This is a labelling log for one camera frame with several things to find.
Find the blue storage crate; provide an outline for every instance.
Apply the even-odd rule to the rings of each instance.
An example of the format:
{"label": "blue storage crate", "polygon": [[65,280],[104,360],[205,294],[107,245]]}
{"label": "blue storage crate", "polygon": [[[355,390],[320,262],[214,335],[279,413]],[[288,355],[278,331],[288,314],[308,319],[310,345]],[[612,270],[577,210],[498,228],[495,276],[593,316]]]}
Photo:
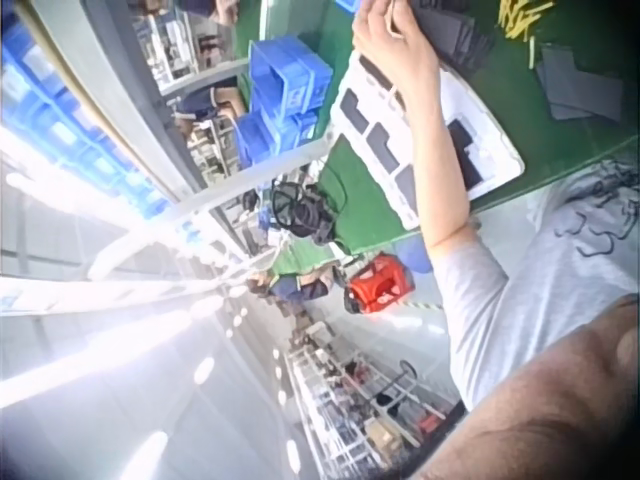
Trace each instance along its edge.
{"label": "blue storage crate", "polygon": [[274,112],[265,106],[260,92],[255,89],[251,96],[251,102],[258,108],[262,117],[264,138],[269,144],[269,151],[272,155],[278,155],[298,146],[300,128],[293,117],[277,119]]}
{"label": "blue storage crate", "polygon": [[3,124],[53,165],[114,198],[124,197],[145,218],[164,211],[169,201],[91,122],[23,25],[8,18],[2,36]]}
{"label": "blue storage crate", "polygon": [[309,73],[279,45],[271,41],[251,44],[249,76],[276,119],[302,111]]}
{"label": "blue storage crate", "polygon": [[356,13],[360,8],[360,1],[361,0],[336,0],[336,3],[347,12]]}
{"label": "blue storage crate", "polygon": [[297,37],[286,35],[273,41],[295,57],[309,74],[309,88],[307,88],[301,112],[305,113],[321,107],[333,77],[331,67]]}
{"label": "blue storage crate", "polygon": [[264,124],[259,111],[240,117],[235,132],[238,158],[243,168],[269,158],[269,144],[265,139]]}
{"label": "blue storage crate", "polygon": [[316,133],[316,124],[318,123],[318,115],[316,115],[316,112],[294,115],[293,120],[298,124],[298,130],[300,131],[298,145],[312,140],[313,135]]}

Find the shelving rack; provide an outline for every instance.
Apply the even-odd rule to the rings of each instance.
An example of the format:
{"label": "shelving rack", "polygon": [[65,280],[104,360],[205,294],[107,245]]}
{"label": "shelving rack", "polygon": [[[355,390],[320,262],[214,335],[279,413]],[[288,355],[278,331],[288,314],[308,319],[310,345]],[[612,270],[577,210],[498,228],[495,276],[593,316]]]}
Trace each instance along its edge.
{"label": "shelving rack", "polygon": [[[362,351],[353,346],[351,350],[336,348],[334,340],[338,339],[344,342],[341,337],[334,337],[321,348],[305,345],[285,355],[285,361],[320,477],[368,478],[374,471],[391,468],[397,463],[394,459],[405,458],[422,445],[426,438],[418,427],[421,418],[432,415],[444,421],[453,405],[434,405],[417,380],[403,378],[393,382]],[[366,367],[366,381],[359,383],[346,372],[345,367],[351,361]],[[337,371],[337,376],[328,377],[327,370]],[[340,389],[333,388],[331,382],[348,386],[345,394],[339,395]],[[384,392],[393,400],[381,406],[376,397],[387,386]],[[350,407],[366,404],[370,406],[367,417],[357,418],[356,414],[354,419]],[[375,419],[383,420],[402,436],[403,448],[390,461],[377,451],[365,433],[364,426]]]}

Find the sleeve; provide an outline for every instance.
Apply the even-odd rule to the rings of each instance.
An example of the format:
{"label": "sleeve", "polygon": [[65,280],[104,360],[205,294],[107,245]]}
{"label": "sleeve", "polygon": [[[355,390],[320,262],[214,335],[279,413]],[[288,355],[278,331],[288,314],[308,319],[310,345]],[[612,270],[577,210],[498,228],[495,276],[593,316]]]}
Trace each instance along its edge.
{"label": "sleeve", "polygon": [[434,259],[433,266],[449,329],[451,375],[463,401],[470,405],[475,365],[508,277],[480,241]]}

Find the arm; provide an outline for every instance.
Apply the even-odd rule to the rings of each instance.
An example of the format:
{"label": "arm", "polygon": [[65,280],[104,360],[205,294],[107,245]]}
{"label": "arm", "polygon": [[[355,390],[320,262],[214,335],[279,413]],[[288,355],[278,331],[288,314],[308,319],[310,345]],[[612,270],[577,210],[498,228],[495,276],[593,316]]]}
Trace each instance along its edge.
{"label": "arm", "polygon": [[393,10],[403,38],[390,35],[385,20],[389,5],[390,0],[363,1],[353,26],[354,44],[389,77],[408,105],[420,226],[434,259],[476,237],[467,226],[469,200],[442,116],[438,57],[408,0],[396,0]]}

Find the storage box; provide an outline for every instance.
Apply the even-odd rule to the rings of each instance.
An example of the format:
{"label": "storage box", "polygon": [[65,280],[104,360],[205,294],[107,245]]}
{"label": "storage box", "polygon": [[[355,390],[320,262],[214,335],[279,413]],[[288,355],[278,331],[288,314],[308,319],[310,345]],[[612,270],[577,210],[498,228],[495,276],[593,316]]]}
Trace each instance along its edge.
{"label": "storage box", "polygon": [[295,57],[309,74],[309,86],[305,94],[302,113],[321,107],[333,77],[331,67],[296,37],[285,35],[273,40],[273,42]]}
{"label": "storage box", "polygon": [[277,120],[302,112],[309,73],[276,43],[251,43],[249,76]]}

